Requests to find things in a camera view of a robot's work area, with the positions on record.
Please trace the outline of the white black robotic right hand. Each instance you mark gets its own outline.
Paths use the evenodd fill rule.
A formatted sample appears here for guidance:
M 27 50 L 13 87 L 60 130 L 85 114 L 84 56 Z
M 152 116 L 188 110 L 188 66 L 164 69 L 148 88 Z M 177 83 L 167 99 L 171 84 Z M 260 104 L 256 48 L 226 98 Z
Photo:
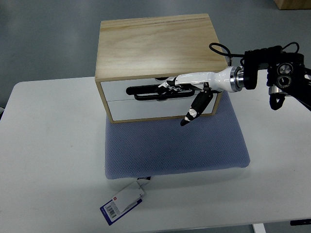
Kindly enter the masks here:
M 190 109 L 181 120 L 180 125 L 185 126 L 198 118 L 213 99 L 213 91 L 230 93 L 239 92 L 244 87 L 243 81 L 239 79 L 240 67 L 227 67 L 223 71 L 196 72 L 178 75 L 158 86 L 158 94 L 167 91 L 184 91 L 194 87 L 199 90 Z

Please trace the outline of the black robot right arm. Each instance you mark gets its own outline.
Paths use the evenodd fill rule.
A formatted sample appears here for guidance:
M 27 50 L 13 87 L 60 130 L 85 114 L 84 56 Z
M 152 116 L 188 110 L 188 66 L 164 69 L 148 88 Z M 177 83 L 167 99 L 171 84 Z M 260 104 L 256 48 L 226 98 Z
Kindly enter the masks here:
M 255 89 L 258 71 L 267 70 L 269 104 L 271 109 L 282 107 L 285 97 L 291 96 L 308 110 L 311 109 L 311 70 L 304 65 L 304 55 L 285 52 L 282 46 L 250 50 L 244 53 L 242 69 L 235 75 L 237 87 Z

